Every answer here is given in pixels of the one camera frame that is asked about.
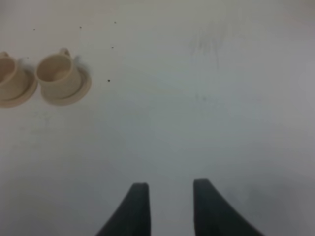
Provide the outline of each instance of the cup handle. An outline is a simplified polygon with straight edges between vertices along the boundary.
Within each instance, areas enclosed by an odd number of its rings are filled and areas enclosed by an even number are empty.
[[[67,48],[61,48],[59,53],[66,56],[70,56],[70,52]]]
[[[0,58],[8,57],[9,54],[7,52],[0,53]]]

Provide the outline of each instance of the white surface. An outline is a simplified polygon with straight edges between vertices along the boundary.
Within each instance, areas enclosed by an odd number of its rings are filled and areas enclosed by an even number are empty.
[[[93,85],[0,110],[0,235],[92,236],[147,182],[153,235],[192,236],[201,177],[266,235],[314,235],[314,24],[311,0],[2,0],[0,51],[67,47]]]

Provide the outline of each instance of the white table surface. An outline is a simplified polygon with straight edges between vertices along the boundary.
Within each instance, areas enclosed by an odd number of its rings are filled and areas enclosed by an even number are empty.
[[[0,51],[67,47],[93,84],[0,110],[0,235],[95,235],[147,182],[152,235],[192,236],[196,178],[268,236],[314,235],[314,25],[311,0],[1,0]]]

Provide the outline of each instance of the beige saucer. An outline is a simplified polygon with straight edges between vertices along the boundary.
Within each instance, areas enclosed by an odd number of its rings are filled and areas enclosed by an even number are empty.
[[[1,108],[10,108],[15,107],[18,105],[21,105],[22,103],[26,102],[35,92],[37,88],[37,81],[35,79],[35,76],[32,72],[28,70],[24,70],[27,79],[29,80],[28,86],[25,90],[25,92],[18,96],[17,98],[6,100],[6,101],[0,101],[0,107]]]
[[[41,95],[44,98],[44,100],[52,105],[66,106],[66,105],[75,103],[79,101],[81,98],[83,98],[90,90],[92,81],[91,81],[90,76],[87,74],[85,70],[83,70],[82,68],[78,68],[78,71],[79,71],[79,74],[81,75],[81,85],[75,94],[66,98],[62,98],[62,99],[50,98],[45,95],[45,90],[42,88]]]

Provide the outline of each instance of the cup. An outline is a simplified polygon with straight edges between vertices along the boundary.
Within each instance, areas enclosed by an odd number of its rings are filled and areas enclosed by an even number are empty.
[[[83,98],[91,87],[91,79],[74,64],[68,49],[43,59],[35,73],[44,100],[53,105],[69,105]]]
[[[0,53],[0,107],[18,106],[35,92],[37,81],[32,72],[22,69],[8,53]]]

